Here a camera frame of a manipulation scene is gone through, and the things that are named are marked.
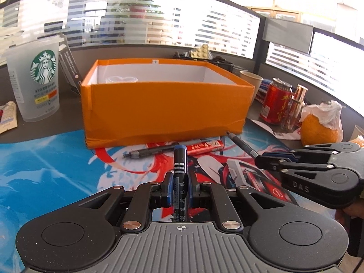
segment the round pad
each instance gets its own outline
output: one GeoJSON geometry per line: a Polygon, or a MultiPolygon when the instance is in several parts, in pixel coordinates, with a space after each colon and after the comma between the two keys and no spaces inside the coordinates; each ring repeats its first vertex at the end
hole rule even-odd
{"type": "Polygon", "coordinates": [[[16,248],[25,267],[75,272],[102,258],[115,239],[98,209],[67,206],[27,222],[16,235],[16,248]]]}
{"type": "Polygon", "coordinates": [[[68,246],[78,242],[84,234],[83,227],[74,223],[57,223],[45,228],[43,240],[54,246],[68,246]]]}
{"type": "Polygon", "coordinates": [[[345,174],[335,174],[332,176],[331,180],[337,184],[346,183],[349,178],[345,174]]]}
{"type": "Polygon", "coordinates": [[[347,150],[349,150],[349,149],[351,149],[353,146],[352,145],[350,145],[350,144],[344,144],[344,145],[342,145],[341,146],[343,149],[347,149],[347,150]]]}
{"type": "Polygon", "coordinates": [[[256,210],[248,242],[270,263],[294,272],[318,270],[340,262],[346,252],[348,234],[335,220],[289,203],[256,210]]]}
{"type": "Polygon", "coordinates": [[[312,245],[322,237],[319,227],[306,222],[291,222],[283,225],[279,230],[281,237],[294,245],[312,245]]]}

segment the silver screw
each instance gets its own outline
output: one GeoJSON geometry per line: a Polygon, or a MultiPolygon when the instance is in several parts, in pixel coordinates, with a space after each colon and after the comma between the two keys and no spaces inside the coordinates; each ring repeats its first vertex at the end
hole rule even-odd
{"type": "Polygon", "coordinates": [[[236,230],[241,227],[241,225],[234,220],[227,220],[226,222],[223,222],[222,226],[228,230],[236,230]]]}
{"type": "Polygon", "coordinates": [[[123,227],[128,230],[135,230],[141,227],[141,223],[137,222],[136,220],[128,220],[123,224],[123,227]]]}

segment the perfume bottle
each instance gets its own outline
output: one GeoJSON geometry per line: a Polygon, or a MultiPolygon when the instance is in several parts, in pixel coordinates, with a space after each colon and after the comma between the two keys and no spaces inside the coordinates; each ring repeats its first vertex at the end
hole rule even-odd
{"type": "Polygon", "coordinates": [[[298,85],[282,122],[281,127],[283,129],[289,132],[295,130],[295,127],[301,117],[302,108],[305,106],[304,99],[307,91],[308,89],[306,87],[298,85]]]}

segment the clear plastic container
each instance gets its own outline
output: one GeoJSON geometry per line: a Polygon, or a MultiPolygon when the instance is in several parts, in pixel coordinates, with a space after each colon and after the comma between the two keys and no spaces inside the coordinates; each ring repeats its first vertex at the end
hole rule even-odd
{"type": "Polygon", "coordinates": [[[137,81],[135,77],[110,76],[106,78],[105,83],[135,83],[137,81]]]}
{"type": "Polygon", "coordinates": [[[23,120],[42,120],[59,109],[60,36],[38,39],[5,51],[11,85],[23,120]]]}

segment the glass partition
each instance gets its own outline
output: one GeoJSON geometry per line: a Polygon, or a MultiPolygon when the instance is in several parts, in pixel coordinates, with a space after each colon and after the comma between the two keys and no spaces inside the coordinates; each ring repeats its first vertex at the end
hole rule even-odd
{"type": "Polygon", "coordinates": [[[20,0],[4,7],[0,48],[63,32],[70,47],[207,43],[252,58],[259,23],[217,0],[20,0]]]}
{"type": "Polygon", "coordinates": [[[364,116],[363,59],[364,50],[315,32],[310,54],[270,43],[266,63],[329,92],[364,116]]]}

